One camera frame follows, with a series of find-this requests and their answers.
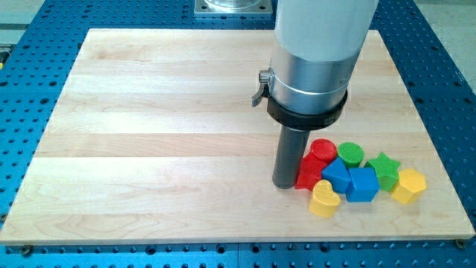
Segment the black flange ring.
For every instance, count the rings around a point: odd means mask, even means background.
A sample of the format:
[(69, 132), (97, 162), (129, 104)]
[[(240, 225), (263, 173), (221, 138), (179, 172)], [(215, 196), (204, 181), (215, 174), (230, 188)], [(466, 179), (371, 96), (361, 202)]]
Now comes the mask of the black flange ring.
[(327, 128), (334, 124), (340, 117), (348, 92), (345, 92), (342, 100), (328, 112), (316, 115), (303, 115), (292, 112), (280, 104), (273, 97), (268, 96), (267, 113), (278, 123), (293, 130), (313, 131)]

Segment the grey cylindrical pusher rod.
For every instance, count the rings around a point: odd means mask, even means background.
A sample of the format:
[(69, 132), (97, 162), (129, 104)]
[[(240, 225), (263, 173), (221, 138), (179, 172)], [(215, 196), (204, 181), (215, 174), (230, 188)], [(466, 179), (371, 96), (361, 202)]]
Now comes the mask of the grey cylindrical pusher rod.
[(282, 126), (274, 163), (272, 182), (281, 189), (295, 185), (309, 131)]

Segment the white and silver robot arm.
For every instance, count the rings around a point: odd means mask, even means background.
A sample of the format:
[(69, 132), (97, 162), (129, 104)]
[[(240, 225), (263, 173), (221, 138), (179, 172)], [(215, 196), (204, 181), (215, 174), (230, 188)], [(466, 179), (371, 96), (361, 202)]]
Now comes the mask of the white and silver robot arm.
[(378, 0), (279, 0), (269, 67), (251, 98), (281, 125), (272, 175), (295, 185), (309, 134), (334, 124)]

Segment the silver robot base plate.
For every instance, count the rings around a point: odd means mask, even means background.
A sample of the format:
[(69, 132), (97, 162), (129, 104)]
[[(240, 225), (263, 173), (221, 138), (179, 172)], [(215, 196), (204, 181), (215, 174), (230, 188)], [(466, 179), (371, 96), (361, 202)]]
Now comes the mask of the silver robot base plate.
[(195, 0), (195, 14), (270, 14), (272, 0)]

